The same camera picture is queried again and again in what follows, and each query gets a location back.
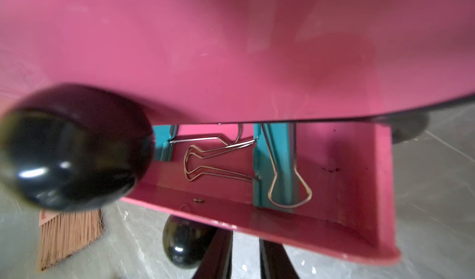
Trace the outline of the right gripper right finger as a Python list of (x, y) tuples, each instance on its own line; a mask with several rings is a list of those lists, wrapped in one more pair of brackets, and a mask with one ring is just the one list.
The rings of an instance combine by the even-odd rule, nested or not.
[(262, 279), (299, 279), (282, 244), (259, 239)]

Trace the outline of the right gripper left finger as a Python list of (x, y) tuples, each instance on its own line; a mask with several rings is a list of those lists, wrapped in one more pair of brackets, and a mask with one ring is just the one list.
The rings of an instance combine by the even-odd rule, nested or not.
[(193, 279), (230, 279), (233, 232), (217, 229)]

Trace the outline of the teal binder clip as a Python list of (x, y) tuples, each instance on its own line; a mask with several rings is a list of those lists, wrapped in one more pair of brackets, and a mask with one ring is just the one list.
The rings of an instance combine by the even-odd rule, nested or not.
[(312, 199), (298, 171), (296, 123), (256, 123), (253, 149), (255, 207), (293, 212)]
[(154, 160), (170, 162), (173, 157), (173, 141), (178, 133), (178, 125), (160, 125), (152, 128), (155, 136)]

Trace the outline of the black pink drawer cabinet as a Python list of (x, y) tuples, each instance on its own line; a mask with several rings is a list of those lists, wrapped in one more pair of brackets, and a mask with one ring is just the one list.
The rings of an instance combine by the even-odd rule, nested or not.
[[(475, 0), (1, 0), (1, 182), (50, 211), (123, 199), (393, 264), (387, 120), (474, 97)], [(252, 205), (256, 123), (296, 123), (293, 212)]]

